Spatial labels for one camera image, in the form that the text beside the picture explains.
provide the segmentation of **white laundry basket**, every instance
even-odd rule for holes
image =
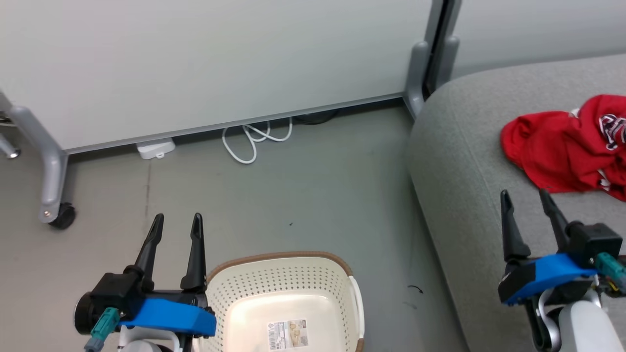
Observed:
[[[350,267],[326,252],[226,262],[207,278],[217,317],[206,352],[359,352],[365,320]]]

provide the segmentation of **white power adapter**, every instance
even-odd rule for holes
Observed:
[[[142,159],[152,158],[162,159],[166,153],[174,150],[176,145],[171,138],[150,140],[148,142],[137,143],[137,151]]]

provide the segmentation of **white power cable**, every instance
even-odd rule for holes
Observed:
[[[235,159],[236,161],[242,163],[242,164],[251,164],[254,163],[254,160],[257,159],[257,146],[256,143],[259,142],[263,142],[266,139],[269,140],[273,140],[275,142],[284,142],[286,140],[289,139],[289,137],[291,137],[291,131],[294,128],[294,124],[291,120],[291,117],[289,118],[289,131],[287,131],[287,135],[283,138],[276,138],[273,136],[270,136],[269,133],[272,131],[272,127],[270,126],[270,122],[267,122],[267,131],[263,132],[260,131],[259,129],[251,126],[251,125],[243,125],[242,126],[244,129],[244,133],[246,135],[246,137],[248,137],[248,141],[250,142],[250,145],[252,146],[252,159],[250,160],[243,160],[240,157],[236,156],[235,153],[232,151],[232,149],[230,149],[230,147],[228,146],[228,143],[226,142],[226,130],[228,130],[227,128],[224,128],[224,130],[222,131],[222,142],[224,143],[224,147],[226,147],[226,150],[228,151],[228,153],[230,154],[231,157],[233,157],[233,159]],[[258,133],[259,135],[261,135],[261,138],[254,138],[251,134],[250,134],[250,130],[253,130],[254,132]]]

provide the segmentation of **gray sofa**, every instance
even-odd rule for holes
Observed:
[[[418,115],[409,168],[472,352],[535,350],[523,308],[502,306],[496,290],[505,267],[502,189],[533,256],[557,249],[538,191],[505,158],[500,130],[520,115],[570,111],[601,93],[626,95],[626,55],[465,76],[442,86]],[[553,197],[568,220],[604,222],[626,236],[625,203],[603,192]],[[603,303],[626,346],[626,299]]]

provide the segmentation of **perforated basket wall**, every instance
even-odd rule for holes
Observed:
[[[215,311],[218,326],[215,337],[203,343],[203,350],[223,351],[228,309],[239,299],[305,289],[316,290],[339,306],[344,336],[341,350],[361,349],[359,317],[349,274],[345,262],[324,252],[267,254],[222,264],[208,277],[208,305]]]

